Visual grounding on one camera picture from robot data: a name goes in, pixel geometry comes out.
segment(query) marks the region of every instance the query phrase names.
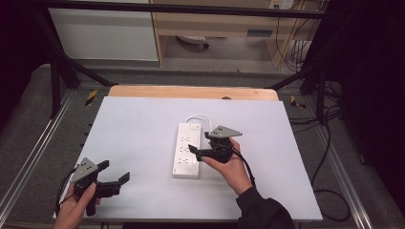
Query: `white cable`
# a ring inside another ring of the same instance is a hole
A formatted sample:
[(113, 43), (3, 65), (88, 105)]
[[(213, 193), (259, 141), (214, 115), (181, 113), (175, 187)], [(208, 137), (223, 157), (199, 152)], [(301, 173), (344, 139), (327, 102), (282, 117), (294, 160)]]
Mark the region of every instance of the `white cable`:
[(191, 115), (191, 116), (189, 116), (188, 118), (186, 118), (184, 122), (187, 123), (188, 120), (190, 120), (190, 119), (192, 119), (192, 118), (194, 118), (194, 117), (196, 117), (196, 118), (198, 118), (198, 117), (203, 117), (203, 118), (205, 118), (205, 119), (209, 122), (209, 131), (210, 131), (210, 132), (212, 131), (212, 123), (211, 123), (211, 120), (209, 119), (209, 117), (207, 117), (207, 116), (205, 116), (205, 115), (203, 115), (203, 114)]

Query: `yellow and black tape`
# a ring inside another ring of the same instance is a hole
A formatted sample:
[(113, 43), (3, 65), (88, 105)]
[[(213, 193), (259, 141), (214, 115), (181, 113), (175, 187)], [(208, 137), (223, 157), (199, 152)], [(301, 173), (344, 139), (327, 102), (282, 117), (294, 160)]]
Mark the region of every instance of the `yellow and black tape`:
[(306, 109), (307, 108), (307, 106), (305, 105), (305, 104), (299, 104), (299, 103), (297, 103), (296, 101), (295, 101), (295, 97), (292, 95), (291, 96), (291, 106), (292, 107), (299, 107), (299, 108), (301, 108), (301, 109)]
[(89, 96), (87, 97), (86, 103), (84, 104), (84, 106), (89, 107), (92, 105), (93, 100), (95, 99), (97, 94), (97, 90), (92, 90), (89, 93)]

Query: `person's right hand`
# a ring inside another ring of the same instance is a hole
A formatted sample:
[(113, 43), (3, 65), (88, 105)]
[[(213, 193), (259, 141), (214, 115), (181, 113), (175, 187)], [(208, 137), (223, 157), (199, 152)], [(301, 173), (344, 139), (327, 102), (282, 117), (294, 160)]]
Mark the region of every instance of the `person's right hand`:
[[(230, 141), (232, 142), (233, 147), (241, 152), (239, 143), (232, 138), (230, 138)], [(207, 156), (203, 156), (202, 161), (220, 172), (226, 183), (238, 196), (252, 187), (250, 179), (247, 177), (244, 162), (235, 154), (233, 154), (232, 158), (225, 164)]]

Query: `floor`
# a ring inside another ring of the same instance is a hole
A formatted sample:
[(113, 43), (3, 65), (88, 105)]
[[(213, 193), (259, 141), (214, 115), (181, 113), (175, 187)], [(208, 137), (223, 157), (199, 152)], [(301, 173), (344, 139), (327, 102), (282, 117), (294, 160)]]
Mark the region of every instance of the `floor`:
[[(161, 68), (150, 65), (120, 69), (108, 68), (106, 65), (100, 68), (95, 65), (93, 68), (101, 76), (120, 84), (252, 88), (270, 86), (293, 73), (286, 66), (281, 70), (274, 70), (266, 52), (263, 52), (264, 42), (260, 40), (209, 38), (208, 41), (210, 47), (205, 50), (202, 47), (183, 44), (172, 37), (167, 48), (165, 66)], [(16, 202), (9, 203), (12, 209), (7, 212), (8, 217), (4, 228), (48, 228), (53, 223), (57, 185), (66, 172), (75, 165), (81, 146), (86, 141), (86, 133), (91, 131), (91, 124), (96, 117), (102, 97), (109, 91), (108, 88), (95, 84), (93, 80), (83, 75), (79, 77), (83, 81), (79, 90), (64, 91), (72, 96), (72, 101), (60, 123), (57, 124), (55, 132), (51, 134), (47, 147), (41, 152), (41, 157), (33, 160), (30, 178), (19, 186), (21, 193), (18, 194), (18, 199)], [(301, 83), (302, 81), (297, 80), (278, 92), (280, 99), (285, 102), (289, 118), (312, 117), (308, 108), (303, 109), (303, 105), (309, 105), (308, 101), (312, 100), (312, 96), (299, 94), (297, 89)], [(90, 107), (84, 106), (92, 89), (97, 89), (96, 98)], [(291, 106), (292, 95), (301, 107)], [(26, 158), (30, 157), (36, 141), (49, 124), (51, 98), (49, 70), (46, 67), (38, 69), (32, 75), (32, 82), (25, 91), (21, 103), (14, 109), (8, 125), (0, 133), (0, 164), (2, 165), (0, 197), (9, 197), (8, 190), (14, 184), (18, 171), (25, 166)], [(326, 105), (332, 106), (333, 100), (327, 99)], [(291, 128), (294, 133), (297, 133), (295, 137), (301, 157), (309, 177), (312, 177), (325, 151), (325, 143), (317, 129), (318, 126), (309, 128), (310, 126), (292, 125)], [(397, 210), (375, 170), (360, 163), (359, 154), (344, 120), (337, 117), (330, 121), (330, 137), (335, 151), (360, 196), (373, 228), (405, 228), (404, 217)], [(329, 156), (314, 184), (314, 189), (321, 188), (342, 193)], [(346, 215), (347, 210), (341, 199), (329, 194), (319, 194), (316, 197), (322, 211), (337, 218)], [(2, 201), (0, 210), (3, 210), (4, 206), (5, 201)], [(88, 221), (84, 224), (90, 228), (96, 223)], [(343, 222), (324, 219), (321, 222), (303, 223), (301, 226), (302, 228), (357, 228), (353, 217)]]

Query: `person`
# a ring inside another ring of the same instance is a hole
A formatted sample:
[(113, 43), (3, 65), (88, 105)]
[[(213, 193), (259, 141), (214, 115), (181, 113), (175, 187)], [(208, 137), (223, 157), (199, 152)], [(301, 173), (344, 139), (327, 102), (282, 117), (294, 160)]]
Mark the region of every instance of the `person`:
[[(230, 138), (233, 147), (241, 152), (240, 144)], [(257, 189), (251, 184), (244, 163), (233, 155), (227, 163), (221, 163), (210, 157), (203, 157), (202, 161), (217, 170), (226, 183), (238, 195), (236, 202), (242, 210), (238, 220), (241, 229), (289, 229), (295, 228), (287, 209), (272, 198), (262, 198)], [(59, 215), (53, 226), (54, 229), (77, 228), (83, 219), (87, 204), (96, 191), (93, 183), (84, 192), (79, 201), (68, 198), (63, 202)], [(72, 196), (74, 186), (68, 189), (66, 197)]]

